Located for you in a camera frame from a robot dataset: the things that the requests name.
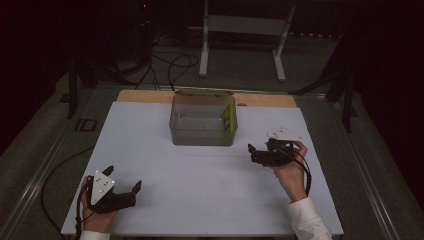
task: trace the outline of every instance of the white table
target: white table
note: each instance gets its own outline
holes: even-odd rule
[[[143,181],[137,205],[118,214],[112,234],[125,236],[291,235],[289,198],[269,168],[252,163],[247,144],[266,149],[267,132],[288,128],[304,138],[310,196],[333,235],[343,229],[300,109],[238,107],[231,147],[172,144],[169,103],[115,102],[84,175],[110,165],[115,193]],[[63,225],[75,233],[76,197]]]

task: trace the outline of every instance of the clear plastic container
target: clear plastic container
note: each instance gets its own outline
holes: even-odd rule
[[[234,97],[227,91],[178,91],[169,127],[175,145],[231,146],[237,131]]]

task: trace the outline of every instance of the metal stand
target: metal stand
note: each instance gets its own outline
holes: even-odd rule
[[[290,24],[293,19],[296,6],[291,6],[290,12],[285,20],[280,19],[264,19],[264,18],[247,18],[234,16],[209,15],[208,0],[205,0],[205,12],[203,18],[203,47],[202,56],[200,58],[201,77],[206,77],[208,71],[209,31],[232,32],[232,33],[249,33],[280,36],[281,41],[277,49],[272,51],[277,79],[280,82],[286,80],[283,64],[281,62],[281,52],[289,33]]]

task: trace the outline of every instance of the white sleeve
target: white sleeve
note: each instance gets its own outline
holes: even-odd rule
[[[82,231],[80,240],[109,240],[109,233],[99,233],[92,231]]]
[[[330,229],[324,225],[309,197],[291,203],[288,210],[292,219],[293,231],[299,240],[332,239]]]

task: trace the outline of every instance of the floor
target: floor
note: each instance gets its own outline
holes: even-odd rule
[[[287,81],[281,83],[276,80],[272,45],[228,45],[220,37],[216,35],[211,43],[208,75],[204,78],[198,76],[195,65],[200,57],[199,41],[169,44],[166,40],[172,39],[164,38],[163,44],[158,44],[152,52],[156,74],[149,71],[138,89],[170,90],[168,76],[172,82],[184,72],[174,82],[177,89],[286,94],[316,81],[337,44],[324,38],[290,36],[282,57]],[[175,64],[195,66],[187,70],[169,67],[161,60],[172,62],[181,53],[192,57],[181,57]],[[126,78],[138,83],[146,70],[143,68]],[[68,105],[60,103],[62,95],[67,93],[67,75],[63,76],[56,93],[1,156],[1,239],[60,237],[43,208],[60,229],[111,103],[120,90],[133,88],[104,76],[98,79],[101,80],[95,89],[79,86],[78,111],[72,119],[67,119]],[[323,98],[328,87],[322,86],[295,99],[322,161],[345,231],[342,239],[422,239],[424,214],[364,110],[360,95],[354,96],[356,116],[351,118],[353,133],[349,134],[340,123],[339,105]],[[78,119],[96,120],[98,126],[91,132],[75,131]]]

